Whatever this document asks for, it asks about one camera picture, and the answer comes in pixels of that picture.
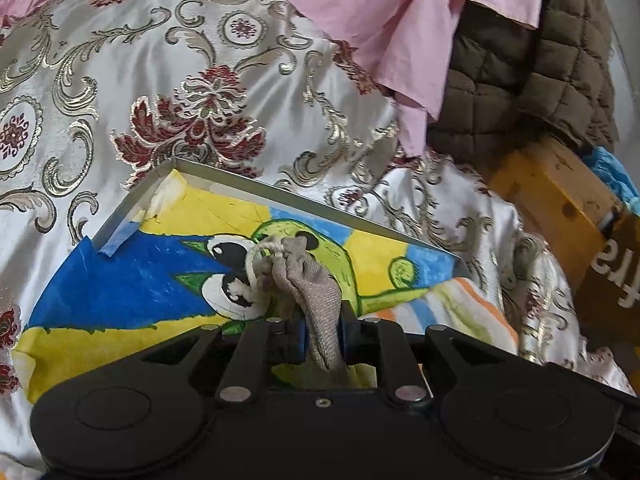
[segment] white satin blanket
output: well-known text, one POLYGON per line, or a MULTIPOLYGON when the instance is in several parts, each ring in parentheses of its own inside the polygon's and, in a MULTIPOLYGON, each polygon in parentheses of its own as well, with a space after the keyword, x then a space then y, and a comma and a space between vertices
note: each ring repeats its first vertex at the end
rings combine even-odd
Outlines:
POLYGON ((283 0, 52 0, 0 36, 0 453, 40 461, 12 369, 20 325, 172 155, 459 254, 524 358, 630 391, 610 352, 587 354, 544 241, 470 168, 403 156, 395 103, 335 40, 283 0))

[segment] cardboard box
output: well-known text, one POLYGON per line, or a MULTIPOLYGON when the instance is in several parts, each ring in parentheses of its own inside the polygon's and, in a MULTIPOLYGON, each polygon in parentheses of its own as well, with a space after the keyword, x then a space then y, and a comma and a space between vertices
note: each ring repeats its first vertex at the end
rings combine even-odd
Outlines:
POLYGON ((516 205, 525 231, 545 237, 576 291, 604 244, 601 230, 623 210, 620 200, 551 137, 509 154, 489 186, 516 205))

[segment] screw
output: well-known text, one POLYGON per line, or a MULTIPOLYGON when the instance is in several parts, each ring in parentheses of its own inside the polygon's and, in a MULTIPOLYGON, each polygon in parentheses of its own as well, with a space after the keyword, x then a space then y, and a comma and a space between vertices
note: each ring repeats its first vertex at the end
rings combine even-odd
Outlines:
POLYGON ((328 408, 332 402, 329 399, 316 399, 316 406, 318 408, 328 408))
POLYGON ((244 386, 227 386, 220 391, 220 399, 226 402, 245 402, 251 397, 251 390, 244 386))
POLYGON ((427 390, 421 386, 415 386, 413 384, 407 384, 400 386, 396 390, 396 397, 406 402, 418 402, 423 400, 427 396, 427 390))

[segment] quilted jacket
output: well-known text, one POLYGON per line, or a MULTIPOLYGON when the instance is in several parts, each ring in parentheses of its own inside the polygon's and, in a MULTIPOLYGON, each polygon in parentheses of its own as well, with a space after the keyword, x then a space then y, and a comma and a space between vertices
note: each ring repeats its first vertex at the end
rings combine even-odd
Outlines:
POLYGON ((611 149, 610 36, 603 0, 543 0, 538 30, 467 4, 428 143, 478 164, 545 132, 576 152, 611 149))

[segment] blue cloth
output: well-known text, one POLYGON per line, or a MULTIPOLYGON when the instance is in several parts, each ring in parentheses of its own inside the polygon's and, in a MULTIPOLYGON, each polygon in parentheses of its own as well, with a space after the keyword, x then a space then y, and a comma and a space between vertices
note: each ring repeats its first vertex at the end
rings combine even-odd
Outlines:
POLYGON ((631 212, 640 213, 640 193, 615 155, 601 147, 596 147, 591 155, 582 161, 595 173, 607 187, 624 202, 631 212))

